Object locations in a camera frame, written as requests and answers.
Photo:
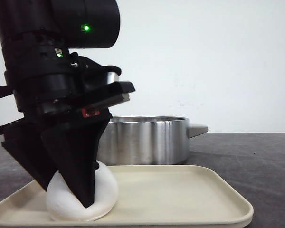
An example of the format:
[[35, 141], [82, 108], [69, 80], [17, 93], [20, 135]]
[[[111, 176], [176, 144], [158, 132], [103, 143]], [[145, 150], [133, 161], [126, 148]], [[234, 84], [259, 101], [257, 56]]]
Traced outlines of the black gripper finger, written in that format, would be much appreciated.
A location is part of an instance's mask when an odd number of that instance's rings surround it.
[[43, 146], [40, 136], [5, 134], [1, 144], [38, 184], [47, 190], [57, 166]]
[[96, 162], [99, 140], [111, 116], [83, 118], [61, 123], [41, 134], [42, 142], [57, 170], [67, 184], [72, 184], [74, 173], [87, 175], [98, 169]]

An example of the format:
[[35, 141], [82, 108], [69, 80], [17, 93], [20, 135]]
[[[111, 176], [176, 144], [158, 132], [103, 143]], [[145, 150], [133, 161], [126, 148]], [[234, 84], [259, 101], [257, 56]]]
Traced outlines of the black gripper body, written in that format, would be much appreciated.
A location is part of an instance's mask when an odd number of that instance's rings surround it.
[[42, 133], [59, 124], [111, 116], [109, 107], [128, 101], [131, 82], [119, 81], [120, 68], [102, 66], [72, 54], [4, 54], [6, 86], [0, 98], [14, 95], [23, 118], [0, 126], [0, 135], [23, 128]]

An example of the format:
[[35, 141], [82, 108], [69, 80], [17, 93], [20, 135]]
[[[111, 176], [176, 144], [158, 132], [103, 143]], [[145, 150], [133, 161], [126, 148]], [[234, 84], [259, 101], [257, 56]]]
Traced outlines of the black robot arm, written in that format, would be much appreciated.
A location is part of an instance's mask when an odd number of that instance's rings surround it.
[[99, 140], [131, 82], [70, 49], [110, 48], [120, 31], [114, 0], [0, 0], [5, 86], [23, 118], [0, 126], [2, 147], [47, 189], [55, 172], [84, 207], [95, 200]]

